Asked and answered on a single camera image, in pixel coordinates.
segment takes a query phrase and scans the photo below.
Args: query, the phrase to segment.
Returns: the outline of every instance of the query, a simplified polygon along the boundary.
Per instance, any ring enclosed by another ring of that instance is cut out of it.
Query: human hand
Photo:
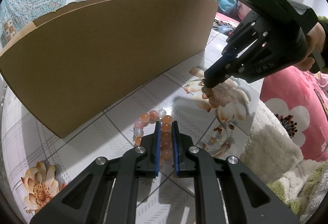
[[[322,25],[317,22],[317,24],[311,29],[311,31],[305,35],[305,38],[309,48],[308,53],[306,54],[304,59],[294,64],[296,68],[304,72],[311,69],[312,65],[314,64],[314,58],[309,57],[314,48],[317,47],[319,52],[322,52],[323,45],[326,40],[326,32]]]

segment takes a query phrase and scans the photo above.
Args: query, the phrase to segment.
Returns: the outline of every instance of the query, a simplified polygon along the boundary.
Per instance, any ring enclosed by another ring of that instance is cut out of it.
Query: flower
[[[192,67],[189,73],[197,79],[190,81],[184,87],[186,93],[193,93],[196,105],[207,112],[212,108],[217,108],[221,121],[229,121],[233,116],[238,120],[244,120],[247,116],[246,108],[249,103],[246,93],[238,89],[238,84],[232,79],[227,79],[214,88],[204,87],[202,78],[205,70],[201,66]]]
[[[279,98],[272,98],[265,105],[277,116],[286,129],[292,141],[301,147],[305,143],[305,131],[310,124],[310,114],[303,106],[296,106],[289,110],[286,102]]]
[[[29,168],[25,177],[21,178],[22,183],[28,193],[24,197],[25,204],[29,208],[27,212],[34,211],[38,213],[57,193],[59,193],[59,184],[55,180],[55,166],[51,165],[46,171],[43,162],[39,161],[36,167]]]

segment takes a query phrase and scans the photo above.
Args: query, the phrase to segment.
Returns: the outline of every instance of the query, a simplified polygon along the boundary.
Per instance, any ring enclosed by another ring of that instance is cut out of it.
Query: bead
[[[144,127],[143,122],[140,119],[137,119],[134,122],[134,126],[135,126],[135,128],[141,128],[141,129]]]
[[[150,115],[150,118],[151,118],[151,119],[157,119],[157,117],[158,117],[158,113],[157,113],[156,110],[152,110],[152,111],[150,111],[150,112],[149,112],[149,115]]]
[[[172,152],[169,149],[165,149],[161,152],[161,157],[165,160],[169,159],[172,156]]]
[[[172,123],[173,118],[170,115],[166,115],[163,117],[163,123]]]
[[[137,137],[135,140],[134,140],[134,143],[139,146],[141,144],[141,137]]]
[[[162,157],[160,157],[160,158],[159,158],[159,166],[160,166],[160,167],[163,167],[164,162],[165,162],[165,159],[162,158]]]
[[[161,142],[161,148],[163,150],[165,150],[165,149],[171,149],[172,148],[172,142],[171,141],[163,141],[163,142]]]
[[[133,134],[136,136],[136,137],[142,137],[143,136],[143,129],[141,129],[141,128],[135,128],[134,129],[134,132],[133,132]]]
[[[170,132],[171,124],[170,123],[162,123],[162,132]]]
[[[150,120],[150,116],[148,113],[144,113],[140,116],[140,119],[143,123],[147,123]]]
[[[170,132],[162,132],[161,139],[162,139],[162,141],[170,141],[171,133]]]
[[[164,109],[160,109],[160,110],[158,111],[158,116],[159,116],[160,118],[163,118],[165,115],[166,115],[166,111],[165,111]]]

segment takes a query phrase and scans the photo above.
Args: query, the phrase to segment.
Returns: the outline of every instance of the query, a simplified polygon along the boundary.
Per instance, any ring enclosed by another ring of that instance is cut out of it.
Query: metal screw
[[[231,164],[236,164],[238,162],[238,158],[236,158],[235,156],[230,156],[228,157],[228,162]]]
[[[142,154],[142,153],[145,153],[145,148],[143,147],[143,146],[137,146],[136,147],[136,152],[138,153],[138,154]]]
[[[199,148],[198,148],[197,146],[191,146],[191,147],[189,147],[189,151],[190,151],[191,153],[196,154],[196,153],[199,152]]]
[[[105,164],[106,163],[106,158],[104,158],[104,157],[98,157],[97,159],[96,159],[96,164],[97,165],[103,165],[103,164]]]

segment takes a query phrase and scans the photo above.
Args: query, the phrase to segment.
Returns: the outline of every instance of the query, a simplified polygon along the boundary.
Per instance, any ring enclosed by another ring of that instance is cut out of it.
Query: pillow
[[[328,83],[326,76],[290,66],[263,80],[260,99],[301,148],[304,159],[328,159],[328,98],[321,89]]]

